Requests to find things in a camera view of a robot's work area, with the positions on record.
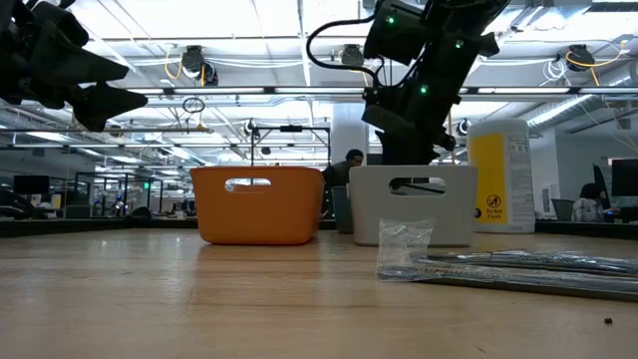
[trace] orange basket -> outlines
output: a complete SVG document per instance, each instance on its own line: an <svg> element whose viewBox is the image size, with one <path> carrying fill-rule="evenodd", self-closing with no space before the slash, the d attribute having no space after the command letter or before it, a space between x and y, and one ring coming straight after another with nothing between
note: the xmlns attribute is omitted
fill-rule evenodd
<svg viewBox="0 0 638 359"><path fill-rule="evenodd" d="M199 235L214 244L303 244L319 227L323 177L297 167L190 170ZM230 180L267 185L228 185Z"/></svg>

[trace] plastic bag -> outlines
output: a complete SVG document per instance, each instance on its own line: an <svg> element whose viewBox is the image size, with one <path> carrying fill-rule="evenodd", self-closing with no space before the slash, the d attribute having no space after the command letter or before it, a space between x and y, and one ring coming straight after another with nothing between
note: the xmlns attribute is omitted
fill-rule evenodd
<svg viewBox="0 0 638 359"><path fill-rule="evenodd" d="M434 218L417 222L381 219L377 272L381 268L410 267L414 264L413 258L425 256L435 224Z"/></svg>

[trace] basket handle hole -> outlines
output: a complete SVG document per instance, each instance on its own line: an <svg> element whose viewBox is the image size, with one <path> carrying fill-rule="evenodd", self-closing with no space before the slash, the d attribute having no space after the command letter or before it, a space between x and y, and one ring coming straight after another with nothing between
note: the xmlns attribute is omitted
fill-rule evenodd
<svg viewBox="0 0 638 359"><path fill-rule="evenodd" d="M266 193L272 187L268 179L228 179L224 186L233 193Z"/></svg>
<svg viewBox="0 0 638 359"><path fill-rule="evenodd" d="M446 182L439 178L412 178L412 179L392 179L388 183L388 188L393 195L444 195L446 193Z"/></svg>

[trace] wooden table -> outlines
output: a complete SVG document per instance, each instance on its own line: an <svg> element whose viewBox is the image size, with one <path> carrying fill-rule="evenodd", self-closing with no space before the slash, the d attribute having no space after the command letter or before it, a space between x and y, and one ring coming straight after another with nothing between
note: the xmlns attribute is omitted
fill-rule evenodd
<svg viewBox="0 0 638 359"><path fill-rule="evenodd" d="M635 241L552 235L482 234L474 250L513 247L638 256ZM187 229L0 239L0 350L11 359L638 356L635 303L381 282L375 258L376 248L332 232L294 247L211 246Z"/></svg>

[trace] white basket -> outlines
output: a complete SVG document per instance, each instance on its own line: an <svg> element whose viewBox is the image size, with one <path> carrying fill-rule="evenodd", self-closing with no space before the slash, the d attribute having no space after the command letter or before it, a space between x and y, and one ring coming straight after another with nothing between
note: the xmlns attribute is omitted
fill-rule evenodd
<svg viewBox="0 0 638 359"><path fill-rule="evenodd" d="M396 195L389 183L400 178L439 178L440 195ZM379 219L419 221L435 218L430 245L472 244L477 202L476 168L467 166L363 166L350 170L355 243L379 244Z"/></svg>

